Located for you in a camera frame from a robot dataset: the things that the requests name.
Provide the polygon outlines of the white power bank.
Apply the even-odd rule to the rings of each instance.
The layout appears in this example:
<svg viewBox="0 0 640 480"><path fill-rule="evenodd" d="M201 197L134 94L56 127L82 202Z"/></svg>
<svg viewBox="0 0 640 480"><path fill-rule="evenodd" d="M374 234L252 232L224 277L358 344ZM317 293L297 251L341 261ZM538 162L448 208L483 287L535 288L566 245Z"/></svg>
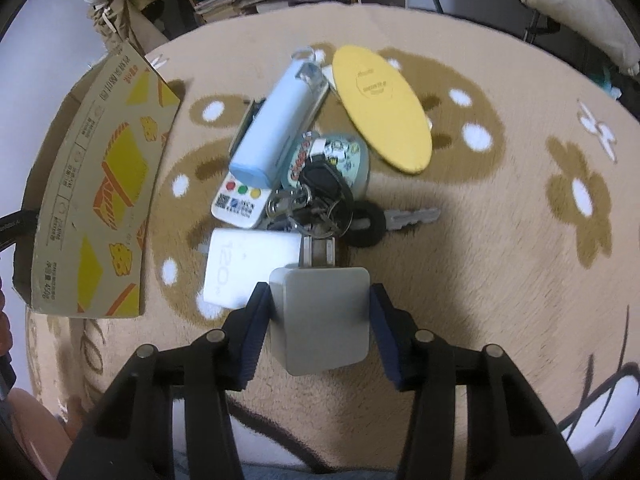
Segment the white power bank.
<svg viewBox="0 0 640 480"><path fill-rule="evenodd" d="M214 229L206 260L203 300L238 310L273 270L298 266L302 236L296 232Z"/></svg>

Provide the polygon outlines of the white cube charger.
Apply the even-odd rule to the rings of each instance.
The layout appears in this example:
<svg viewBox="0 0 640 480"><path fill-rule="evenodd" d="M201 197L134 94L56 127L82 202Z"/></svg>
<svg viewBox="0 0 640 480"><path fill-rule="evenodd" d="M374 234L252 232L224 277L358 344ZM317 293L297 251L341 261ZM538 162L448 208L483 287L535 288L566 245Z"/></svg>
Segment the white cube charger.
<svg viewBox="0 0 640 480"><path fill-rule="evenodd" d="M292 376L363 361L370 349L369 271L336 264L336 239L302 239L298 266L270 274L270 352Z"/></svg>

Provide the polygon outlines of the white remote control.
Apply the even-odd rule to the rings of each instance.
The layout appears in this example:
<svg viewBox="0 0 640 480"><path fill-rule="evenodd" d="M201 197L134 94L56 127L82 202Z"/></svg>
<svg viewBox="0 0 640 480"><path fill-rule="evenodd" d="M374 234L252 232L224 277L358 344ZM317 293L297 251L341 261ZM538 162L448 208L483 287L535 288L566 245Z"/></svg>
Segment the white remote control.
<svg viewBox="0 0 640 480"><path fill-rule="evenodd" d="M255 229L265 215L270 188L253 188L228 172L212 203L217 220L239 229Z"/></svg>

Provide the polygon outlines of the cardboard box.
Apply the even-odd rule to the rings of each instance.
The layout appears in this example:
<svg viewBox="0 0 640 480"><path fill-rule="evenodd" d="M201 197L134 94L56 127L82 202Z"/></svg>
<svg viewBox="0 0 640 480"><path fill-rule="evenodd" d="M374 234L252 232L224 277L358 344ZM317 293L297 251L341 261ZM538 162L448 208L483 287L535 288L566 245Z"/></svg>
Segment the cardboard box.
<svg viewBox="0 0 640 480"><path fill-rule="evenodd" d="M35 237L18 246L14 286L32 310L69 318L139 315L155 180L180 106L152 65L120 44L70 94L26 190Z"/></svg>

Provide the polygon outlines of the black key bunch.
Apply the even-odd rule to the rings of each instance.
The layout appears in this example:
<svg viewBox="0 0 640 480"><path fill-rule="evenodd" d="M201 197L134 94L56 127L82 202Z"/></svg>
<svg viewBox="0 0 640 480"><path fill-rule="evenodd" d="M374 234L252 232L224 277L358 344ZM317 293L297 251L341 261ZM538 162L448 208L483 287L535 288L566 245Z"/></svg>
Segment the black key bunch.
<svg viewBox="0 0 640 480"><path fill-rule="evenodd" d="M316 240L340 238L349 247L368 248L389 232L434 223L439 217L435 207L383 209L370 200L356 200L337 169L323 155L314 155L306 160L296 188L273 192L260 226Z"/></svg>

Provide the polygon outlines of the round cartoon tin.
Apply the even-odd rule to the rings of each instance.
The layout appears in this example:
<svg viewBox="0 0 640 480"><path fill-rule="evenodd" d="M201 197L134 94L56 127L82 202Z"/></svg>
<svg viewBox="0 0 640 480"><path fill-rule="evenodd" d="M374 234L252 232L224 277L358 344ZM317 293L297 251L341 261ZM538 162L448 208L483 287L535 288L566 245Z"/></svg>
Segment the round cartoon tin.
<svg viewBox="0 0 640 480"><path fill-rule="evenodd" d="M292 144L280 172L281 188L296 188L299 175L311 155L323 155L342 175L356 200L366 195L370 156L367 144L356 134L302 133Z"/></svg>

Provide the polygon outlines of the yellow round disc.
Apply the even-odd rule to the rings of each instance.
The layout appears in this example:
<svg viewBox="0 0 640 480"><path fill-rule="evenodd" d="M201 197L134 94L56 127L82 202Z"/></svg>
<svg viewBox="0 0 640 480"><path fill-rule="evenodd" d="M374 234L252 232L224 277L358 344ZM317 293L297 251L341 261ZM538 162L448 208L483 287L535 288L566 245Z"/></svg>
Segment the yellow round disc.
<svg viewBox="0 0 640 480"><path fill-rule="evenodd" d="M390 166L420 174L431 161L431 125L419 98L386 58L346 44L332 61L337 94L355 127Z"/></svg>

